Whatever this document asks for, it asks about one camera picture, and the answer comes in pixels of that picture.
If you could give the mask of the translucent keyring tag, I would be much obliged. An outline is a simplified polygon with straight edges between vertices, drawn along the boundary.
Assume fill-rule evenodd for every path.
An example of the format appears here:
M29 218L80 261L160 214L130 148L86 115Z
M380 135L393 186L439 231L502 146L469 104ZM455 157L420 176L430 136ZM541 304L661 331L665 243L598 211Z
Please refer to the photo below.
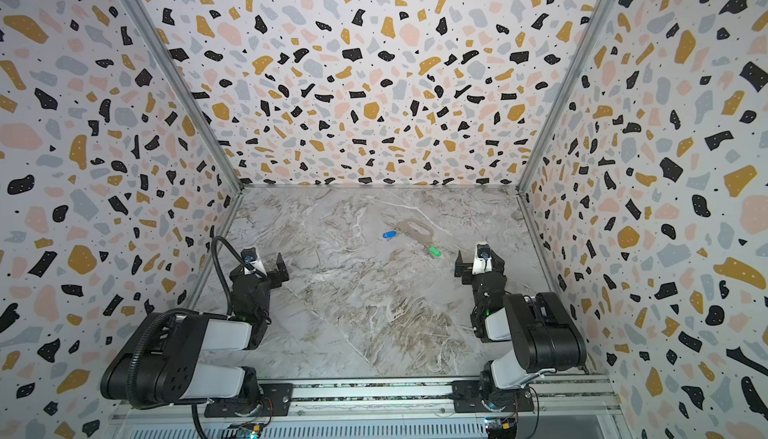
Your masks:
M433 241L434 230L428 224L416 219L406 219L396 224L395 229L422 244L430 244Z

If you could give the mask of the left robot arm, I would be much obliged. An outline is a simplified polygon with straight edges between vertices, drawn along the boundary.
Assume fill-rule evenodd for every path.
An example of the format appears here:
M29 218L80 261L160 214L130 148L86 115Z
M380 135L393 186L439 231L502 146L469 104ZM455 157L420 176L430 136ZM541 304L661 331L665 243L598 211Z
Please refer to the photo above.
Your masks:
M183 308L151 313L104 372L101 395L139 410L207 402L230 415L245 416L264 405L264 392L251 367L206 364L206 352L258 348L269 325L271 291L289 280L281 255L267 271L256 251L242 252L245 264L229 276L229 315Z

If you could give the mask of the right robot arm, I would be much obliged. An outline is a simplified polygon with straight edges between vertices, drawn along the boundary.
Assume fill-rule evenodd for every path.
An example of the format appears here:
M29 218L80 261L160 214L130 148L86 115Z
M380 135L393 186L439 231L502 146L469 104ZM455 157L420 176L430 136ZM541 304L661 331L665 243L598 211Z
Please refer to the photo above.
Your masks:
M454 276L472 289L472 330L484 343L509 343L510 350L489 361L479 379L481 400L505 407L534 380L581 368L586 344L554 292L533 296L506 290L505 261L480 243L470 262L457 256Z

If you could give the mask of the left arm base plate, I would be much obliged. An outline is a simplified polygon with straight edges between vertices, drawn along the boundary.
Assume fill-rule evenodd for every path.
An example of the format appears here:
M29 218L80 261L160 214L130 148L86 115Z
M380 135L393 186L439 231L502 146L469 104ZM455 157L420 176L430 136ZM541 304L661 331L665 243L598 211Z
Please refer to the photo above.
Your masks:
M233 398L214 399L204 410L205 418L285 417L292 403L292 383L259 383L245 386Z

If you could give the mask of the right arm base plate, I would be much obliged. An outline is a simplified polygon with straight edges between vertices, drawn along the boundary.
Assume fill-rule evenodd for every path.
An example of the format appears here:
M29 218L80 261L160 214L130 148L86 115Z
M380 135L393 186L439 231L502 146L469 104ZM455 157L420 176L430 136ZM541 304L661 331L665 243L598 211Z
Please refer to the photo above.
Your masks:
M533 412L534 400L522 389L502 390L479 379L451 383L451 399L457 413Z

